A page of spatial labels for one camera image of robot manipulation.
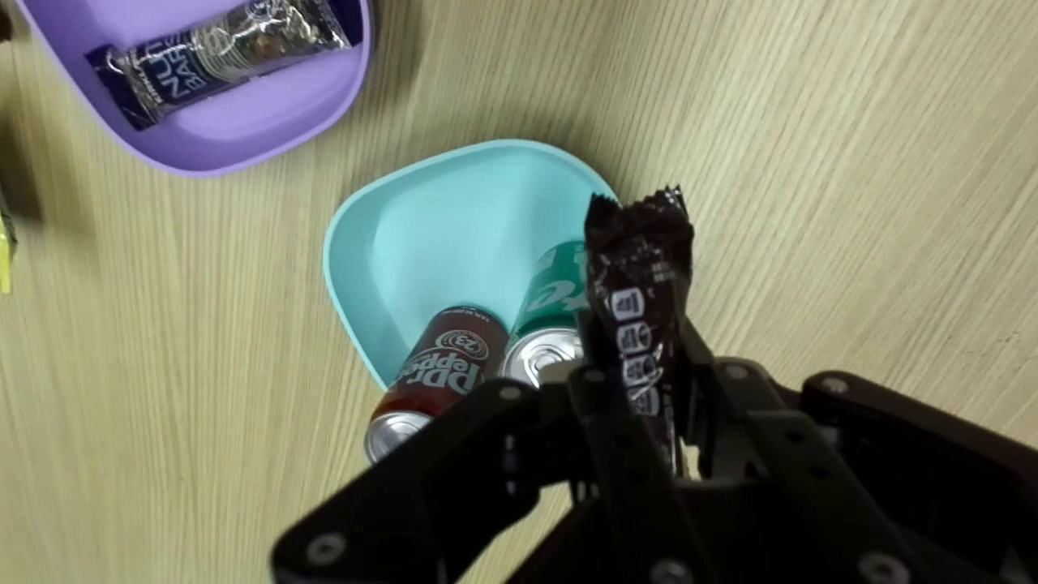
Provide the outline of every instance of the teal plate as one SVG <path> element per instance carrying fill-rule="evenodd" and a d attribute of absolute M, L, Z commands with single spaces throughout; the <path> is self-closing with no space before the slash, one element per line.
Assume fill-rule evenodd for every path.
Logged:
<path fill-rule="evenodd" d="M 584 241 L 589 195 L 614 198 L 614 189 L 527 139 L 450 149 L 349 195 L 327 227 L 323 278 L 378 387 L 448 305 L 481 305 L 513 326 L 536 259 Z"/>

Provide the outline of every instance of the chocolate bar wrapper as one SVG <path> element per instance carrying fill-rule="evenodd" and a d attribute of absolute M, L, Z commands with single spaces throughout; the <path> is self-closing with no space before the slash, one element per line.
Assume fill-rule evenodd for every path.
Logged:
<path fill-rule="evenodd" d="M 132 130 L 297 57 L 357 47 L 359 0 L 246 0 L 216 20 L 87 52 Z"/>
<path fill-rule="evenodd" d="M 675 387 L 686 382 L 682 321 L 691 286 L 691 225 L 679 189 L 619 207 L 594 198 L 587 237 L 587 305 L 607 346 L 589 346 L 624 382 L 668 472 L 683 473 L 675 433 Z"/>

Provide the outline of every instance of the can label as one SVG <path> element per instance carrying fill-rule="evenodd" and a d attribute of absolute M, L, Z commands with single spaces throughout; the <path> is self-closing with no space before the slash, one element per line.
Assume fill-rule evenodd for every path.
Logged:
<path fill-rule="evenodd" d="M 432 319 L 392 390 L 432 387 L 469 394 L 502 356 L 507 330 L 481 308 L 448 308 Z"/>
<path fill-rule="evenodd" d="M 584 286 L 584 241 L 550 246 L 538 259 L 531 286 L 521 300 L 514 337 L 538 329 L 575 329 L 575 314 L 587 308 Z"/>
<path fill-rule="evenodd" d="M 385 456 L 422 426 L 448 411 L 465 394 L 495 372 L 510 330 L 484 308 L 454 305 L 433 314 L 382 396 L 366 427 L 370 462 Z"/>

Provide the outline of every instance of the yellow object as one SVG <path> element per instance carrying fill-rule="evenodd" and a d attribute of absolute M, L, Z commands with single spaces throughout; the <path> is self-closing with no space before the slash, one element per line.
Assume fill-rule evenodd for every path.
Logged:
<path fill-rule="evenodd" d="M 9 291 L 13 227 L 0 204 L 0 295 Z"/>

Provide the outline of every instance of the metal screw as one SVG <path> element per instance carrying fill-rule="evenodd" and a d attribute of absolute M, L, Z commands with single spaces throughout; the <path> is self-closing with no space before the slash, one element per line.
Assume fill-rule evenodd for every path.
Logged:
<path fill-rule="evenodd" d="M 660 559 L 652 566 L 652 584 L 691 584 L 691 571 L 682 562 Z"/>
<path fill-rule="evenodd" d="M 607 372 L 600 372 L 600 371 L 584 371 L 584 381 L 587 381 L 587 382 L 607 382 Z"/>
<path fill-rule="evenodd" d="M 507 403 L 518 403 L 521 390 L 518 387 L 502 387 L 495 396 L 507 399 Z"/>
<path fill-rule="evenodd" d="M 340 533 L 323 533 L 310 546 L 305 546 L 305 559 L 310 566 L 334 566 L 336 559 L 342 559 L 342 553 L 346 538 Z"/>
<path fill-rule="evenodd" d="M 750 371 L 739 368 L 739 363 L 724 368 L 724 372 L 726 372 L 728 381 L 750 381 Z"/>
<path fill-rule="evenodd" d="M 911 584 L 911 574 L 904 568 L 904 562 L 881 556 L 881 553 L 870 553 L 857 562 L 857 568 L 863 571 L 863 579 L 870 584 Z"/>
<path fill-rule="evenodd" d="M 831 390 L 831 394 L 838 394 L 838 396 L 850 394 L 850 382 L 840 381 L 840 375 L 827 375 L 827 381 L 819 381 L 819 387 Z"/>

